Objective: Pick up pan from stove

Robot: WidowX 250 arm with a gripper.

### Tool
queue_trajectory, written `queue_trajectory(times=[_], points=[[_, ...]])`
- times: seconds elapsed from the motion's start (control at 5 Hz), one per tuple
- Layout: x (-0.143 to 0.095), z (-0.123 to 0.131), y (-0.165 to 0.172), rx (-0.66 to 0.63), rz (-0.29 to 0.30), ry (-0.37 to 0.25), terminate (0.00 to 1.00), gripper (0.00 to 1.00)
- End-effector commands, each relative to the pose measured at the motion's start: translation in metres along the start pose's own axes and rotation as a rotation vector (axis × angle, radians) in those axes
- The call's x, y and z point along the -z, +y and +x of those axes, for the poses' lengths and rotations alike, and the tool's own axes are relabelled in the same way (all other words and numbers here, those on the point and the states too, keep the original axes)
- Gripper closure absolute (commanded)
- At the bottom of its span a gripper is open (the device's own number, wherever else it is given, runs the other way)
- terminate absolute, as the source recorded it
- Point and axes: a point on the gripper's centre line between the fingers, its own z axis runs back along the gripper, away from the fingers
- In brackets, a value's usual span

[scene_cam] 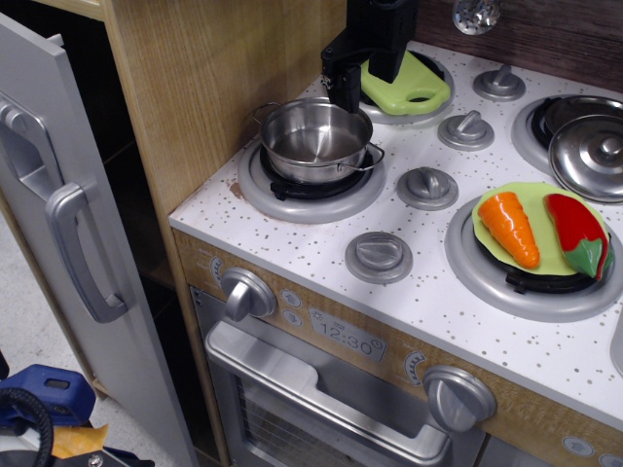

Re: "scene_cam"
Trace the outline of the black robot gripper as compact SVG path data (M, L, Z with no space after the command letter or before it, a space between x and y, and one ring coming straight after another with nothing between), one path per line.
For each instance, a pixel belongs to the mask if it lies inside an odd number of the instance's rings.
M359 111L360 65L370 50L372 76L392 83L415 34L418 0L347 2L347 27L321 52L323 83L332 104Z

